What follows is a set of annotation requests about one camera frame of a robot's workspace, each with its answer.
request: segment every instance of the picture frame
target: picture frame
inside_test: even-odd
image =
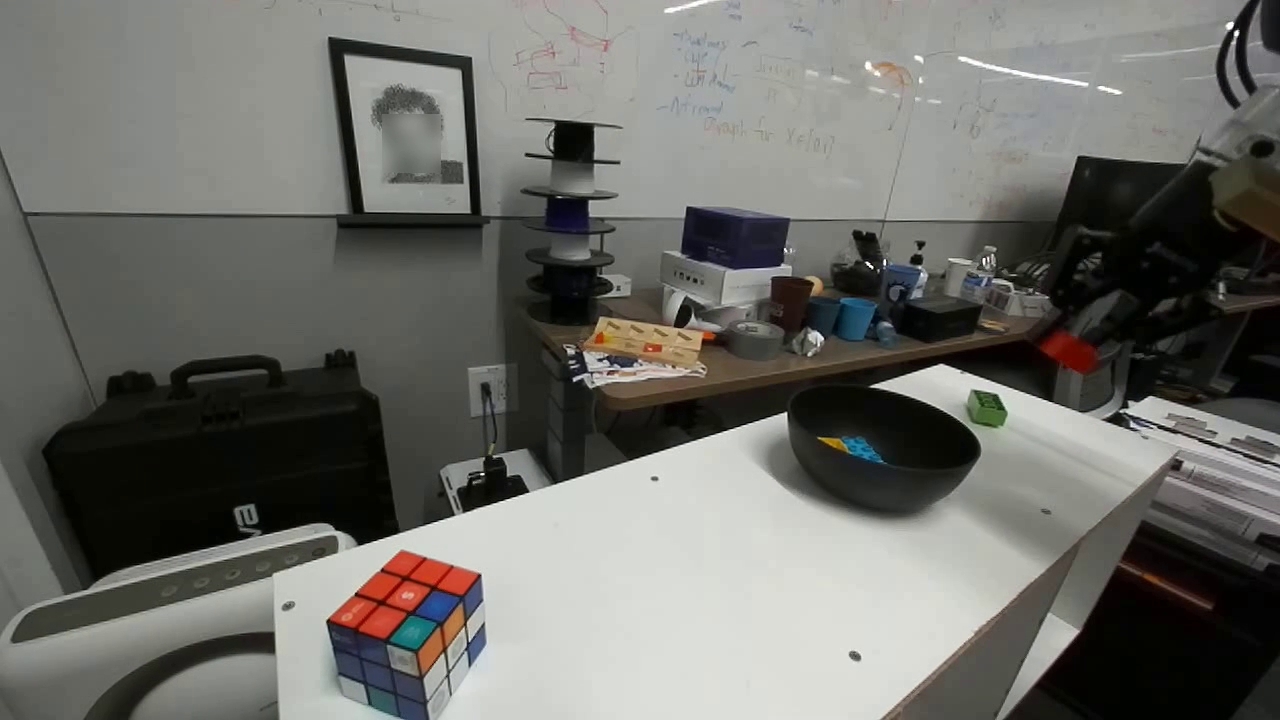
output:
[[[349,214],[362,226],[481,226],[472,62],[327,40]]]

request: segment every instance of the black suitcase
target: black suitcase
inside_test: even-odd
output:
[[[110,405],[60,427],[46,460],[98,575],[315,519],[356,539],[396,532],[382,405],[352,353],[309,372],[196,360],[170,388],[114,375]]]

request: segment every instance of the white table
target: white table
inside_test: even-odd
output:
[[[929,367],[886,388],[965,422]],[[275,575],[285,716],[336,695],[326,616],[396,548],[485,572],[488,655],[448,720],[1001,716],[1074,643],[1172,452],[995,388],[1008,426],[936,510],[818,493],[785,415]]]

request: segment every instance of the electrical outlet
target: electrical outlet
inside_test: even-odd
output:
[[[632,276],[626,276],[626,272],[599,272],[599,279],[610,283],[604,295],[632,295]]]
[[[493,414],[510,414],[510,365],[472,365],[468,367],[468,402],[472,402],[472,415],[485,415],[485,398],[481,384],[488,384],[493,392]]]

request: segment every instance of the rubik's cube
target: rubik's cube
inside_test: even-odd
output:
[[[396,554],[327,616],[343,695],[406,720],[436,720],[485,652],[481,575]]]

